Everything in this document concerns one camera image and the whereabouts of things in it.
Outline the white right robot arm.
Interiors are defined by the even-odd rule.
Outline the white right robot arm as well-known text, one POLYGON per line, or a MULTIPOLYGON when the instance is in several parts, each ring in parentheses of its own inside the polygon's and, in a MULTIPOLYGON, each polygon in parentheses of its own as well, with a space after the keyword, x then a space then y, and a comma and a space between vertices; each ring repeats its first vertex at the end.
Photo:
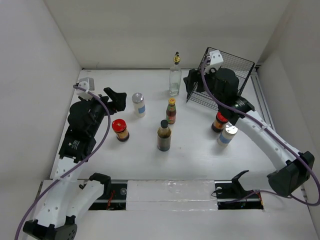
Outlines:
POLYGON ((228 68, 204 73, 191 69, 183 79, 187 92, 197 84, 218 104, 218 111, 233 126, 244 132, 269 158, 275 171, 267 175, 271 189, 282 197, 290 197, 311 176, 315 157, 286 143, 260 117, 255 107, 238 93, 239 79, 228 68))

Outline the clear glass oil bottle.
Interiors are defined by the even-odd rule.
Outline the clear glass oil bottle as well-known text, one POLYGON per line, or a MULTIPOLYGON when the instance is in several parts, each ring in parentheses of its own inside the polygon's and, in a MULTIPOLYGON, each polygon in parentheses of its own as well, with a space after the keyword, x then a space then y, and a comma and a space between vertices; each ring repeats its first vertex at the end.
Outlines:
POLYGON ((177 96, 180 92, 182 70, 180 68, 180 54, 176 52, 173 57, 173 66, 169 70, 169 94, 177 96))

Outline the dark soy sauce bottle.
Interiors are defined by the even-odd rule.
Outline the dark soy sauce bottle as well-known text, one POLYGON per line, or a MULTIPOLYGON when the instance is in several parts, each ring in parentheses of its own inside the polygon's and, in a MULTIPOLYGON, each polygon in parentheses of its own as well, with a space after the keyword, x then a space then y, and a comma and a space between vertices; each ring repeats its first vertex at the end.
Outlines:
POLYGON ((157 130, 157 147, 160 151, 166 152, 171 147, 172 130, 166 119, 160 122, 160 127, 157 130))

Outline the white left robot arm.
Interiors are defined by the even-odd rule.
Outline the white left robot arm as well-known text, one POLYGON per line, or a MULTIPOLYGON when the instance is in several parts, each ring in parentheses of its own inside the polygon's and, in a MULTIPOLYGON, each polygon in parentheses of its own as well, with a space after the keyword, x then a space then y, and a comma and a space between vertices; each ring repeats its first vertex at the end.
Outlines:
POLYGON ((85 164, 106 140, 111 115, 126 108, 127 94, 104 88, 105 96, 74 85, 76 90, 90 96, 79 98, 72 104, 67 118, 68 127, 58 152, 58 165, 52 183, 34 200, 26 216, 45 198, 41 210, 34 219, 24 216, 17 229, 36 240, 73 240, 77 223, 99 198, 115 196, 111 177, 94 173, 88 182, 78 185, 78 178, 85 164))

